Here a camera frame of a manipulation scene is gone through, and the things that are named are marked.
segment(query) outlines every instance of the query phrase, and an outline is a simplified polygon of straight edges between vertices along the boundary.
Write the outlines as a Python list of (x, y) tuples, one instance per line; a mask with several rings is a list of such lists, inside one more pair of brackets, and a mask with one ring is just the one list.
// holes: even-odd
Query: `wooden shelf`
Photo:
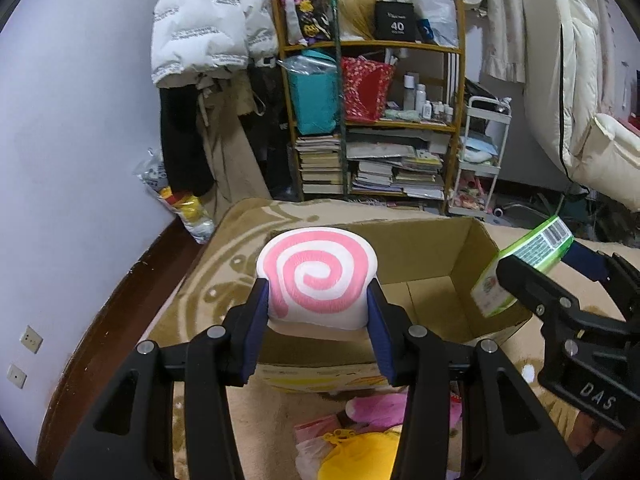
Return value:
[(357, 123), (355, 121), (345, 121), (347, 126), (359, 126), (361, 128), (413, 128), (417, 130), (433, 130), (434, 132), (456, 131), (455, 126), (442, 123), (411, 123), (409, 121), (376, 121), (375, 123)]
[[(431, 52), (443, 52), (444, 54), (461, 54), (462, 51), (459, 48), (451, 48), (448, 46), (439, 46), (431, 43), (411, 43), (410, 41), (387, 41), (387, 40), (364, 40), (364, 41), (341, 41), (340, 46), (345, 48), (348, 46), (382, 46), (387, 48), (414, 48), (416, 50), (429, 50)], [(318, 41), (311, 46), (304, 45), (286, 45), (284, 47), (285, 52), (297, 52), (299, 50), (306, 50), (308, 48), (333, 48), (335, 43), (333, 41)]]

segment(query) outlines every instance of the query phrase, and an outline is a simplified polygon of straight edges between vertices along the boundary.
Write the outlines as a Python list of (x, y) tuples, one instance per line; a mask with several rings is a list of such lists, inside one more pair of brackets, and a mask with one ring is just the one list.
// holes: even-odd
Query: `electrical outlet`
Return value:
[(6, 378), (9, 379), (13, 384), (18, 386), (18, 388), (22, 389), (22, 387), (24, 386), (24, 381), (27, 380), (27, 374), (12, 363), (11, 366), (9, 366), (8, 372), (6, 373)]
[(27, 325), (27, 328), (24, 329), (24, 333), (20, 338), (20, 342), (27, 350), (37, 354), (42, 344), (42, 338), (33, 328)]

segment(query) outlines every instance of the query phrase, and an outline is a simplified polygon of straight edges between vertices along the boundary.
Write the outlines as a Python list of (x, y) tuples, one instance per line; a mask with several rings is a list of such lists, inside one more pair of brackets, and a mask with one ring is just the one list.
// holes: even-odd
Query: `plastic bag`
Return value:
[(424, 41), (458, 48), (458, 19), (454, 0), (411, 0)]
[(296, 446), (296, 469), (302, 480), (318, 480), (318, 471), (324, 459), (334, 450), (324, 438), (318, 436)]
[(146, 184), (146, 188), (170, 211), (176, 213), (182, 223), (199, 244), (205, 244), (215, 229), (213, 220), (203, 208), (200, 200), (191, 193), (173, 194), (164, 169), (164, 161), (159, 152), (149, 150), (149, 160), (141, 162), (136, 175)]
[(337, 72), (335, 61), (311, 56), (292, 56), (284, 60), (278, 60), (287, 72), (301, 75), (327, 74)]

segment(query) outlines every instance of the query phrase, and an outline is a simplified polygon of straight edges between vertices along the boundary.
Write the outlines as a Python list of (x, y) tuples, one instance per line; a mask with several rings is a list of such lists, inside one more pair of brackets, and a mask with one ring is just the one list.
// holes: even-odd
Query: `pink plush toy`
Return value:
[(367, 286), (378, 270), (362, 237), (331, 227), (293, 229), (270, 240), (256, 262), (269, 280), (269, 327), (284, 335), (367, 337)]
[[(347, 402), (344, 411), (353, 422), (369, 424), (367, 431), (385, 431), (402, 424), (406, 408), (406, 394), (386, 394), (355, 397)], [(462, 401), (451, 394), (449, 428), (455, 427), (462, 416)]]

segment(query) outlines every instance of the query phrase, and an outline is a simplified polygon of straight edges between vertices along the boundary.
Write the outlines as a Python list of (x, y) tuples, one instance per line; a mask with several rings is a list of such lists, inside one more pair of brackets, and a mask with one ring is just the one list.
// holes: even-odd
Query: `barcode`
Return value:
[(537, 267), (551, 253), (553, 253), (553, 249), (549, 247), (546, 238), (537, 234), (513, 254), (530, 266)]
[(549, 224), (544, 231), (542, 231), (543, 237), (554, 249), (561, 246), (570, 236), (571, 233), (567, 229), (561, 220)]

